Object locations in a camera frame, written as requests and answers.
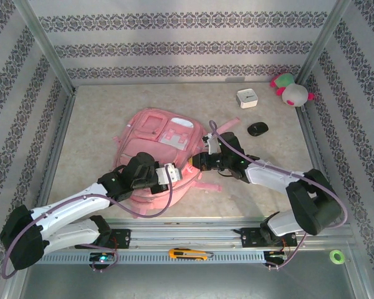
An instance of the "patterned wallpaper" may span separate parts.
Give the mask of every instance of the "patterned wallpaper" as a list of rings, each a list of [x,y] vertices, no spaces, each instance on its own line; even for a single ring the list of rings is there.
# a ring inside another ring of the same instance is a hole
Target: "patterned wallpaper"
[[[322,162],[350,208],[374,289],[374,0],[352,1],[307,85]]]
[[[15,207],[36,204],[66,101],[21,15],[0,0],[0,231]],[[0,268],[3,255],[0,244]]]
[[[31,0],[75,86],[297,74],[335,0]]]

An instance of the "plush toy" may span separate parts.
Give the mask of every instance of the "plush toy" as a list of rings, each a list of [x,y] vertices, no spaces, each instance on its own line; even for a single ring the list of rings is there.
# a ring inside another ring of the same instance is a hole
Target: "plush toy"
[[[270,86],[277,87],[277,95],[281,96],[284,103],[293,107],[300,107],[306,101],[314,99],[314,93],[309,93],[305,87],[295,84],[294,76],[290,73],[278,75]]]

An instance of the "purple cable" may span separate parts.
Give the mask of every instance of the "purple cable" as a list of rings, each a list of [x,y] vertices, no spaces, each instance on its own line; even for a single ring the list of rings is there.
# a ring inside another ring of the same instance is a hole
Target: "purple cable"
[[[238,150],[236,150],[235,148],[233,148],[231,145],[229,145],[226,140],[223,139],[222,136],[220,136],[220,134],[218,133],[218,126],[217,124],[213,121],[213,120],[210,120],[209,121],[209,126],[211,127],[212,129],[212,133],[213,135],[216,135],[216,137],[223,142],[224,145],[226,145],[230,150],[232,150],[233,152],[235,152],[236,154],[238,154],[239,156],[243,157],[244,159],[248,160],[249,162],[255,164],[255,165],[258,165],[260,167],[265,167],[265,168],[269,168],[273,171],[277,171],[279,173],[282,173],[282,174],[286,174],[286,175],[289,175],[289,176],[292,176],[294,178],[297,178],[297,179],[301,179],[315,187],[318,187],[319,189],[323,190],[324,192],[326,192],[328,195],[332,196],[336,202],[340,205],[342,211],[343,211],[343,219],[340,223],[338,224],[334,224],[334,225],[330,225],[328,226],[328,228],[330,229],[334,229],[334,228],[337,228],[337,227],[341,227],[344,225],[344,223],[348,220],[348,210],[347,208],[345,207],[345,205],[343,204],[343,202],[340,200],[340,198],[335,194],[333,193],[332,191],[328,190],[326,187],[320,185],[319,183],[311,180],[311,179],[308,179],[308,178],[305,178],[304,176],[300,176],[298,174],[294,174],[294,173],[290,173],[286,170],[283,170],[283,169],[279,169],[277,167],[274,167],[272,165],[268,165],[268,164],[262,164],[260,162],[257,162],[253,159],[251,159],[250,157],[247,157],[245,154],[242,154],[240,153]],[[307,233],[304,234],[302,240],[299,242],[298,246],[295,248],[294,252],[292,253],[292,255],[290,257],[287,258],[287,260],[281,264],[280,266],[276,265],[275,263],[272,263],[272,262],[268,262],[268,264],[271,264],[271,265],[275,265],[276,267],[274,268],[282,268],[284,267],[285,265],[287,265],[291,260],[292,258],[295,257],[295,255],[297,254],[298,252],[298,249],[302,246],[302,244],[304,243],[304,240],[306,239],[306,236],[307,236]]]
[[[165,173],[166,173],[166,176],[168,177],[168,181],[171,182],[171,178],[170,178],[170,174],[169,174],[169,171],[168,171],[168,167],[169,166],[165,166]],[[14,250],[14,247],[15,245],[17,244],[17,242],[19,241],[19,239],[27,232],[28,229],[30,229],[32,226],[34,226],[36,223],[38,223],[40,220],[42,220],[43,218],[46,218],[48,214],[51,214],[53,213],[54,211],[60,209],[61,207],[64,207],[66,206],[67,204],[70,204],[71,202],[74,202],[74,201],[79,201],[81,199],[87,199],[87,198],[90,198],[90,197],[98,197],[98,198],[103,198],[103,199],[106,199],[108,201],[110,201],[112,204],[118,206],[118,207],[121,207],[122,209],[124,209],[125,211],[133,214],[133,215],[136,215],[138,217],[144,217],[144,218],[154,218],[154,217],[157,217],[159,215],[162,215],[170,206],[170,203],[172,202],[172,196],[173,196],[173,186],[172,184],[170,183],[169,184],[169,200],[168,200],[168,203],[166,204],[166,206],[163,208],[162,211],[160,211],[159,213],[156,213],[154,215],[140,215],[136,212],[133,212],[132,210],[129,210],[127,207],[121,205],[119,202],[117,202],[116,200],[112,199],[112,198],[109,198],[107,196],[104,196],[104,195],[100,195],[100,194],[88,194],[88,195],[81,195],[81,196],[77,196],[77,197],[74,197],[74,198],[71,198],[71,199],[68,199],[67,201],[64,201],[64,202],[61,202],[59,205],[55,206],[55,207],[52,207],[51,209],[49,209],[46,213],[44,214],[41,214],[39,217],[37,217],[36,219],[34,219],[31,223],[29,223],[27,226],[24,227],[23,230],[20,231],[19,234],[17,234],[17,236],[14,238],[14,240],[11,242],[11,245],[8,247],[8,250],[6,252],[6,255],[4,256],[4,260],[3,260],[3,263],[1,265],[1,276],[2,278],[4,279],[9,279],[11,277],[13,277],[15,275],[15,273],[17,273],[17,270],[14,270],[12,271],[9,275],[6,274],[6,269],[7,269],[7,264],[8,264],[8,260],[10,258],[10,255],[11,255],[11,252]],[[106,248],[106,247],[99,247],[99,246],[96,246],[96,245],[92,245],[92,244],[84,244],[84,246],[87,246],[87,247],[90,247],[90,248],[95,248],[95,249],[101,249],[101,250],[109,250],[109,251],[112,251],[115,253],[116,255],[116,261],[111,264],[110,266],[108,266],[106,269],[108,268],[112,268],[113,265],[115,265],[118,260],[119,260],[119,255],[118,253],[116,252],[116,250],[112,250],[111,248]]]

